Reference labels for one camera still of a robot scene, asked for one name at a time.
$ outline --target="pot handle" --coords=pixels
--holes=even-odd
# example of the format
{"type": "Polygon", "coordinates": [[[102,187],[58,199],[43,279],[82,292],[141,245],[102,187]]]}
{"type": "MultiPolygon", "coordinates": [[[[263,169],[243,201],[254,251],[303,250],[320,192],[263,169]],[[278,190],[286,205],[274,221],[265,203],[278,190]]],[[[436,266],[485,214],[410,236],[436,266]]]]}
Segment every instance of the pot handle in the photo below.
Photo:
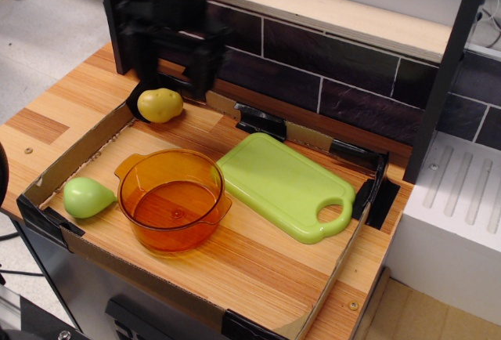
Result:
{"type": "Polygon", "coordinates": [[[147,158],[147,156],[143,156],[141,154],[131,154],[125,160],[122,161],[120,165],[115,169],[115,175],[120,178],[120,181],[123,181],[127,173],[131,171],[131,169],[139,163],[140,161],[147,158]]]}

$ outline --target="wooden surface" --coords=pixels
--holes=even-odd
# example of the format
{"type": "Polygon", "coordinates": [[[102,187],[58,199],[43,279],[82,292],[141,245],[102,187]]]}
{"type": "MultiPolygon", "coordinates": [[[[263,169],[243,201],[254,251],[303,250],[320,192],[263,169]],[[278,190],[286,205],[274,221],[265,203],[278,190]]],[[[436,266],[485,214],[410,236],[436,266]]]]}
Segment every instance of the wooden surface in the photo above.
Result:
{"type": "Polygon", "coordinates": [[[348,0],[215,0],[440,63],[451,27],[348,0]]]}
{"type": "MultiPolygon", "coordinates": [[[[22,222],[16,198],[93,125],[119,106],[136,84],[134,74],[116,74],[113,53],[108,44],[2,125],[0,140],[5,147],[11,172],[9,192],[2,208],[22,222]]],[[[233,119],[212,110],[189,103],[185,110],[178,120],[166,125],[135,123],[125,129],[116,142],[111,143],[79,174],[98,176],[105,186],[116,190],[118,181],[113,171],[131,152],[145,154],[181,146],[197,149],[217,159],[246,135],[233,127],[233,119]],[[190,137],[193,135],[197,135],[195,142],[190,137]]],[[[356,189],[366,178],[329,157],[311,154],[302,146],[290,145],[310,158],[318,158],[356,189]]],[[[391,165],[388,174],[399,182],[402,168],[391,165]]],[[[350,258],[308,333],[308,339],[350,337],[411,188],[410,185],[403,185],[381,230],[362,226],[350,258]],[[359,304],[358,310],[349,309],[352,301],[359,304]]],[[[54,197],[50,205],[64,214],[60,196],[54,197]]],[[[335,258],[332,255],[344,249],[347,237],[356,225],[353,221],[348,231],[339,237],[307,246],[292,242],[287,235],[233,198],[230,213],[207,244],[184,256],[158,258],[135,240],[116,205],[95,218],[76,223],[86,231],[84,239],[90,244],[273,329],[309,312],[333,270],[335,258]],[[226,248],[224,255],[216,252],[223,245],[226,248]],[[264,264],[256,264],[253,259],[255,248],[266,249],[264,264]],[[200,271],[198,276],[194,276],[195,262],[218,265],[232,274],[233,279],[242,282],[245,288],[229,288],[226,277],[216,276],[210,268],[203,276],[200,271]],[[265,300],[263,306],[251,305],[250,296],[243,294],[247,290],[260,295],[265,300]]]]}

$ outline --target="cutting board handle hole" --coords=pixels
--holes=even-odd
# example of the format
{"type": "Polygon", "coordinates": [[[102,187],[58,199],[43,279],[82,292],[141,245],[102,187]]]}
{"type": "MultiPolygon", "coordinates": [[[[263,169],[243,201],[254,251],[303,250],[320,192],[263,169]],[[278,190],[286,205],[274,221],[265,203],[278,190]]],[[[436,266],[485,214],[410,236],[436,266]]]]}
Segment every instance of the cutting board handle hole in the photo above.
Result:
{"type": "Polygon", "coordinates": [[[339,217],[341,211],[343,210],[343,206],[341,205],[327,205],[322,208],[319,212],[319,222],[331,222],[339,217]]]}

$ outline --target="yellow potato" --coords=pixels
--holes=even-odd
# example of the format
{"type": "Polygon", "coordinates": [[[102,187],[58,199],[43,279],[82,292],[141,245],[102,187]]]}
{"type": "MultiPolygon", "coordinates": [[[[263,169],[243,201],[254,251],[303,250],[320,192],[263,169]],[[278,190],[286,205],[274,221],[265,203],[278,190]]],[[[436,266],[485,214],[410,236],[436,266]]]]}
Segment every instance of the yellow potato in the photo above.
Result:
{"type": "Polygon", "coordinates": [[[141,115],[153,123],[165,123],[182,112],[182,97],[167,88],[151,89],[138,98],[141,115]]]}

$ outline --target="green cutting board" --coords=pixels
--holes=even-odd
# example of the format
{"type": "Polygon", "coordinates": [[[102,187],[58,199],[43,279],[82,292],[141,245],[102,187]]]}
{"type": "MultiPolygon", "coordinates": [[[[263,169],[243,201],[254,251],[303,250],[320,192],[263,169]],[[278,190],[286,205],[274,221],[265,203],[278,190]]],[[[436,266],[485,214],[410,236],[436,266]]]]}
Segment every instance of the green cutting board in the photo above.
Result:
{"type": "Polygon", "coordinates": [[[251,134],[218,165],[229,193],[304,244],[338,234],[350,223],[353,187],[267,134],[251,134]],[[341,214],[320,222],[318,214],[328,205],[342,206],[341,214]]]}

